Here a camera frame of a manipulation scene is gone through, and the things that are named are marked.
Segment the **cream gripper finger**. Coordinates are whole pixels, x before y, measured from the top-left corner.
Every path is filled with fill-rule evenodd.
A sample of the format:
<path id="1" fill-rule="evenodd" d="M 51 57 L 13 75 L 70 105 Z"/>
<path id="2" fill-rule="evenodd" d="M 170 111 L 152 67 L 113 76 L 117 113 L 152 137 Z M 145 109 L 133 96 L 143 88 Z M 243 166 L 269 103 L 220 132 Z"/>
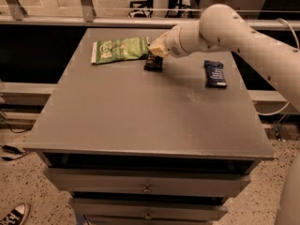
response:
<path id="1" fill-rule="evenodd" d="M 169 55 L 168 50 L 166 49 L 166 47 L 163 44 L 158 44 L 158 45 L 154 45 L 151 44 L 149 46 L 149 51 L 155 55 L 155 56 L 159 56 L 159 57 L 167 57 Z"/>
<path id="2" fill-rule="evenodd" d="M 151 47 L 159 47 L 159 46 L 164 46 L 165 45 L 165 38 L 167 37 L 168 33 L 165 32 L 158 38 L 156 38 L 154 41 L 151 42 L 150 46 Z"/>

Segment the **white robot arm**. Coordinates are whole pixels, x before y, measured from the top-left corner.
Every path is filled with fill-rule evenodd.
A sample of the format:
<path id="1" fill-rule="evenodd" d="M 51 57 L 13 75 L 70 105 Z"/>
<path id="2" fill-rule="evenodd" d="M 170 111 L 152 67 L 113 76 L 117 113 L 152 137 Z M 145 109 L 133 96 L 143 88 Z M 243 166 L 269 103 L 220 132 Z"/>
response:
<path id="1" fill-rule="evenodd" d="M 231 7 L 214 4 L 197 21 L 180 23 L 150 43 L 160 57 L 229 51 L 246 61 L 300 110 L 300 51 L 252 28 Z"/>

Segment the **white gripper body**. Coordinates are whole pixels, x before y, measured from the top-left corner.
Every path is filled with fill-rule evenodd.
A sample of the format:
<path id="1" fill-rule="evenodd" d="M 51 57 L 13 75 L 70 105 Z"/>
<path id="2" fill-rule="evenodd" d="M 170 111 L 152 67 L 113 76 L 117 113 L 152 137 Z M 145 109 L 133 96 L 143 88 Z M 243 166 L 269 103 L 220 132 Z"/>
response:
<path id="1" fill-rule="evenodd" d="M 182 30 L 182 26 L 176 25 L 166 33 L 164 44 L 169 55 L 173 57 L 184 57 L 188 55 L 188 53 L 183 49 L 181 45 L 181 41 L 180 41 L 181 30 Z"/>

